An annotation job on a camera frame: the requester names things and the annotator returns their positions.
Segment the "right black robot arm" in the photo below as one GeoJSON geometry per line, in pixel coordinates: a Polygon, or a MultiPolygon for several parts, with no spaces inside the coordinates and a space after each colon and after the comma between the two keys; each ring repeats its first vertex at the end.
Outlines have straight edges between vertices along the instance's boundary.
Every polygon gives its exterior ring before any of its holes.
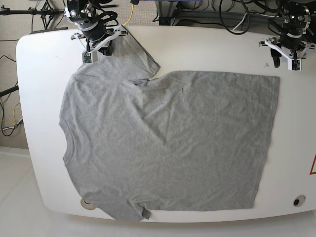
{"type": "Polygon", "coordinates": [[[79,33],[72,35],[72,40],[83,43],[82,62],[98,61],[98,53],[111,56],[113,40],[128,35],[128,31],[118,23],[117,13],[105,10],[110,0],[68,0],[65,15],[77,25],[79,33]]]}

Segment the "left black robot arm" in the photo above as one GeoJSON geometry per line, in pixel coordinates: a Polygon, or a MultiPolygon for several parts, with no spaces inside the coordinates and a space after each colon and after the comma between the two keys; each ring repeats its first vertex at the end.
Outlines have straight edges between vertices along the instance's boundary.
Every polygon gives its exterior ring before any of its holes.
{"type": "Polygon", "coordinates": [[[307,52],[316,49],[316,43],[311,39],[303,41],[312,22],[312,13],[298,0],[277,0],[276,9],[268,11],[275,13],[268,20],[268,29],[276,36],[259,42],[259,45],[269,47],[275,68],[284,57],[289,70],[301,71],[307,52]]]}

